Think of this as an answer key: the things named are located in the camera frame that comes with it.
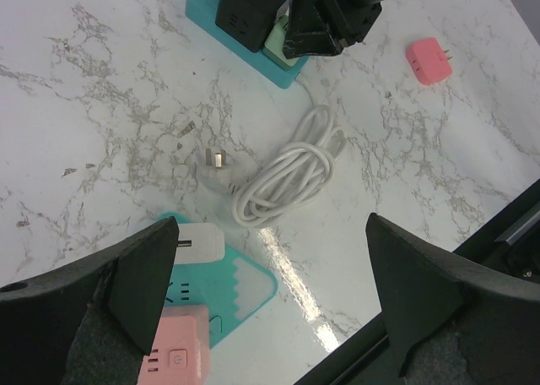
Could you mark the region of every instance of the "pink block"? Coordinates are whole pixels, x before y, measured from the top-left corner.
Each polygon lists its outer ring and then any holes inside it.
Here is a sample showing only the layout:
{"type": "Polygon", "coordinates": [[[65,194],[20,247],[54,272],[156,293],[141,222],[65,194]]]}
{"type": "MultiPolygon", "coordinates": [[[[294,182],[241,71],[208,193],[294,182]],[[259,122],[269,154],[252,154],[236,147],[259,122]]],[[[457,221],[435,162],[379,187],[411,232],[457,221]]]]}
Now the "pink block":
{"type": "Polygon", "coordinates": [[[446,53],[434,37],[415,41],[409,46],[407,60],[418,81],[424,85],[438,83],[452,74],[446,53]]]}
{"type": "Polygon", "coordinates": [[[202,385],[210,371],[208,321],[206,306],[165,307],[138,385],[202,385]]]}

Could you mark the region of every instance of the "marble surface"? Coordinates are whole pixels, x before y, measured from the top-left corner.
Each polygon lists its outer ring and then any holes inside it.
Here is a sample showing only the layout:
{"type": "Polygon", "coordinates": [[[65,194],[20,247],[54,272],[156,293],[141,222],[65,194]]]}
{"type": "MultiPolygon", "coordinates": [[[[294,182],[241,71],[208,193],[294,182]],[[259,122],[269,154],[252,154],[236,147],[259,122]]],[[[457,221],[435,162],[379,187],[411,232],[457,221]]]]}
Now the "marble surface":
{"type": "MultiPolygon", "coordinates": [[[[251,175],[309,107],[184,16],[185,0],[0,0],[0,286],[107,247],[165,211],[212,220],[193,155],[251,175]]],[[[379,310],[378,212],[453,249],[540,177],[540,47],[509,0],[396,0],[306,77],[348,128],[335,182],[274,228],[226,227],[278,296],[212,353],[208,384],[291,384],[379,310]],[[426,88],[405,46],[436,36],[426,88]]]]}

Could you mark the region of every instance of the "plug prong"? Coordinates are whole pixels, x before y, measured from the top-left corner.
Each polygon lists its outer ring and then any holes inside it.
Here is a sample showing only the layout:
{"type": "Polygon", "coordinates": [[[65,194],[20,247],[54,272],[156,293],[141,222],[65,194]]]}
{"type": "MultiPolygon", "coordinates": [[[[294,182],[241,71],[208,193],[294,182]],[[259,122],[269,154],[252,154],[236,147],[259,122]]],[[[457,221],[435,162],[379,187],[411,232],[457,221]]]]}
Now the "plug prong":
{"type": "Polygon", "coordinates": [[[216,168],[221,168],[222,166],[222,162],[221,162],[221,153],[216,153],[214,155],[215,159],[216,159],[216,168]]]}
{"type": "Polygon", "coordinates": [[[205,150],[206,153],[206,165],[212,165],[212,150],[207,147],[205,150]]]}

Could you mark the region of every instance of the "white power cord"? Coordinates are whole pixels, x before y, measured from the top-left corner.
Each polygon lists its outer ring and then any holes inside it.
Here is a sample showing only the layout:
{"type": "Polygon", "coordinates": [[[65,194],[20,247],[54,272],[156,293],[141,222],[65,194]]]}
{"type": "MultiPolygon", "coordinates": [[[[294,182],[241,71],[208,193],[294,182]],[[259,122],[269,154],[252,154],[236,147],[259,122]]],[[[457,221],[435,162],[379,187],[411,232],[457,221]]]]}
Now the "white power cord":
{"type": "Polygon", "coordinates": [[[302,74],[297,78],[314,107],[302,119],[289,144],[240,190],[232,202],[232,215],[244,227],[273,225],[288,212],[304,206],[332,181],[336,161],[347,146],[343,127],[335,115],[317,105],[302,74]]]}

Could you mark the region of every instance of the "power strip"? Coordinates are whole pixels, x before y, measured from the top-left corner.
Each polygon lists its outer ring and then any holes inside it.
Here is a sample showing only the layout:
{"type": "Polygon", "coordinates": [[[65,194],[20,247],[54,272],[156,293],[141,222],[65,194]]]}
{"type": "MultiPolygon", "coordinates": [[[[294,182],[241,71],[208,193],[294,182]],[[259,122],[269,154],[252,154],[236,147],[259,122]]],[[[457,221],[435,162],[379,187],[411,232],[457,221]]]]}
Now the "power strip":
{"type": "Polygon", "coordinates": [[[250,52],[215,24],[218,5],[219,0],[186,0],[186,16],[279,88],[290,87],[308,57],[302,57],[292,68],[285,69],[263,52],[250,52]]]}

